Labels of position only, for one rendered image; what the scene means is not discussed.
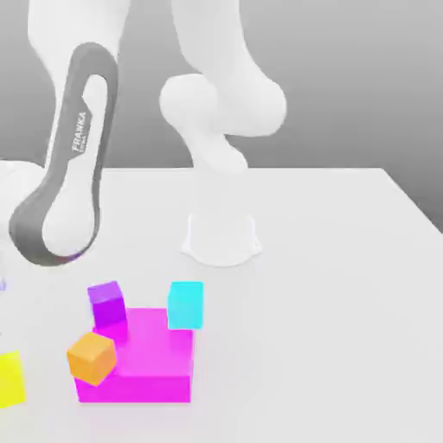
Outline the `small cyan cube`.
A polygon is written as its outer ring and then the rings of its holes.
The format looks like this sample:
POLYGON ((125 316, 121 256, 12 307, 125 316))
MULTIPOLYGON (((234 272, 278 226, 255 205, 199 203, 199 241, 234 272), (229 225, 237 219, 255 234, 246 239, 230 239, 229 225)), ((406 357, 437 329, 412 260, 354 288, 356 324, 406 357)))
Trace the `small cyan cube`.
POLYGON ((168 327, 171 330, 199 330, 203 327, 204 284, 173 281, 168 294, 168 327))

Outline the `small purple cube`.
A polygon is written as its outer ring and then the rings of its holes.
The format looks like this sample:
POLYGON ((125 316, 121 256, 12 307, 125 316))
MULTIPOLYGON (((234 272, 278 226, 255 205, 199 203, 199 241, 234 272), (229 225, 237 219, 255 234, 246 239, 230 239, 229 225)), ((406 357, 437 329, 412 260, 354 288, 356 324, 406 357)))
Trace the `small purple cube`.
POLYGON ((116 280, 89 286, 93 332, 123 343, 128 339, 128 320, 123 293, 116 280))

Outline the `small orange cube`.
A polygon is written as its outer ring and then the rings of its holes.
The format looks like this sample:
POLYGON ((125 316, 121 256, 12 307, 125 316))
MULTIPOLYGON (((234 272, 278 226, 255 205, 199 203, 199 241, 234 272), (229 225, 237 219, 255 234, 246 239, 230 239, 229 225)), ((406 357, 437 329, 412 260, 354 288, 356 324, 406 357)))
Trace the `small orange cube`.
POLYGON ((75 379, 97 387, 117 365, 115 344, 111 338, 88 332, 67 350, 67 360, 75 379))

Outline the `small yellow cube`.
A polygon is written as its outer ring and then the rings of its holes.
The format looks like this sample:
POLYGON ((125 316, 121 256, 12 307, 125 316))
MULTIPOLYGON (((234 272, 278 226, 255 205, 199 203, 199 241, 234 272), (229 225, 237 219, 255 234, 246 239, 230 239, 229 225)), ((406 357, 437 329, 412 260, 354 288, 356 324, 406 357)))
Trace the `small yellow cube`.
POLYGON ((25 377, 19 352, 0 355, 0 408, 25 401, 25 377))

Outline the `large magenta box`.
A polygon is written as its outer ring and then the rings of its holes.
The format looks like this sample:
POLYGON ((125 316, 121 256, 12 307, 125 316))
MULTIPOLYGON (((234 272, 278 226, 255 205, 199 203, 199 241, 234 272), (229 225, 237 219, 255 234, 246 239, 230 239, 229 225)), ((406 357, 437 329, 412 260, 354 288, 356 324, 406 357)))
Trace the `large magenta box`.
POLYGON ((125 322, 93 332, 114 341, 117 364, 97 387, 75 381, 80 402, 190 402, 194 332, 169 329, 164 308, 129 308, 125 322))

